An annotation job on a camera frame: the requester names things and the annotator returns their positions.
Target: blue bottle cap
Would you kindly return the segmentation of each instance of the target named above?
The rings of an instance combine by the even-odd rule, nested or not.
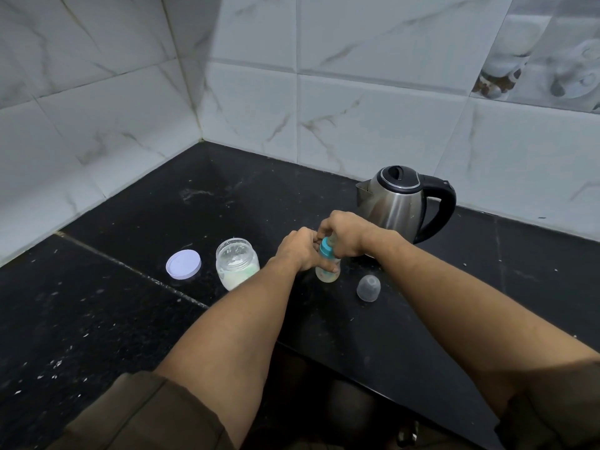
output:
[[[323,241],[321,241],[321,246],[319,247],[319,252],[321,253],[321,256],[328,258],[328,259],[334,259],[335,255],[334,255],[334,249],[332,247],[330,247],[327,243],[329,237],[325,237],[323,239]]]

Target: kettle lid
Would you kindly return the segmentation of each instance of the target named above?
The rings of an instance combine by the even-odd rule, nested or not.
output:
[[[394,193],[418,193],[423,186],[416,170],[407,166],[384,167],[377,174],[379,184]]]

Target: hand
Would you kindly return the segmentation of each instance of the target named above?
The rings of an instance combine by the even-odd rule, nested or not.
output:
[[[356,257],[369,253],[370,247],[366,240],[369,235],[382,230],[354,213],[334,210],[329,218],[321,222],[317,238],[322,240],[335,232],[337,235],[334,245],[335,256]]]
[[[333,261],[322,257],[313,247],[317,241],[317,233],[308,227],[292,230],[283,239],[274,259],[291,262],[297,272],[304,272],[312,267],[321,267],[328,272],[337,273],[338,266]]]

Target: white lid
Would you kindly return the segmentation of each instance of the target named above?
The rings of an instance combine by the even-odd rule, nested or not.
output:
[[[167,273],[174,279],[188,279],[200,270],[200,255],[193,249],[176,252],[167,261]]]

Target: black kettle handle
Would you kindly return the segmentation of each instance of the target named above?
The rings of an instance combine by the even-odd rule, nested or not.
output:
[[[446,180],[431,175],[419,175],[423,184],[423,194],[440,199],[440,208],[433,219],[416,234],[415,243],[421,243],[437,234],[450,220],[456,208],[456,192]]]

